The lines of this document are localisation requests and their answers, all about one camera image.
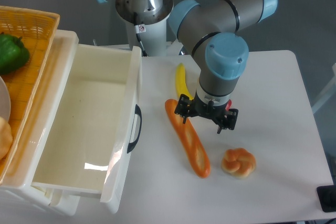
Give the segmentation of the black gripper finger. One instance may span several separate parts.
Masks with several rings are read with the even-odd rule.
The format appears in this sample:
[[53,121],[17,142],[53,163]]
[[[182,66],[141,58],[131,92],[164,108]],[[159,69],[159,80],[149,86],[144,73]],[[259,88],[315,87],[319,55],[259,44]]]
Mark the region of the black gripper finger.
[[187,95],[181,94],[175,108],[175,114],[182,118],[182,123],[185,124],[187,118],[194,115],[193,100],[191,100]]
[[229,109],[222,112],[217,117],[218,129],[217,134],[220,134],[222,130],[234,130],[238,118],[238,109]]

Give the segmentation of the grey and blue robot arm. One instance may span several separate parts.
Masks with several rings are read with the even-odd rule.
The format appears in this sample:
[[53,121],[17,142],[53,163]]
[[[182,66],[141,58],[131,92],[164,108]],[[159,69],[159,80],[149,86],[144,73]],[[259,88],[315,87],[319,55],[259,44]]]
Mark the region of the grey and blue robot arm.
[[233,130],[238,110],[229,107],[229,98],[249,55],[237,32],[271,16],[278,0],[218,0],[209,7],[194,0],[178,4],[173,0],[114,1],[130,47],[139,47],[144,56],[164,56],[170,28],[199,66],[195,95],[181,94],[174,112],[183,120],[200,116],[212,120],[219,130]]

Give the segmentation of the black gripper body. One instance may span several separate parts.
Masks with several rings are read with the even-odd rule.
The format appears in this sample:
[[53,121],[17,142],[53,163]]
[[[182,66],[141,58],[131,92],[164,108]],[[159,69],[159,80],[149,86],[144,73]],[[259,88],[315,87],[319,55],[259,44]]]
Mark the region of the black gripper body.
[[209,101],[204,103],[199,97],[195,97],[189,108],[189,116],[200,116],[212,120],[215,124],[227,123],[226,110],[229,108],[229,102],[224,105],[215,106],[215,103]]

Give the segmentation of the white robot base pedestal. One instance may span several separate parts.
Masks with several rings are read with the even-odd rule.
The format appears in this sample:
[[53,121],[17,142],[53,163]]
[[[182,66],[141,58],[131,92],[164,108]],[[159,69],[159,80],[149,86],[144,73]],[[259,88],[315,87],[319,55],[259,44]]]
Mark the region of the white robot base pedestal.
[[138,46],[144,56],[166,56],[167,19],[173,0],[116,0],[130,48]]

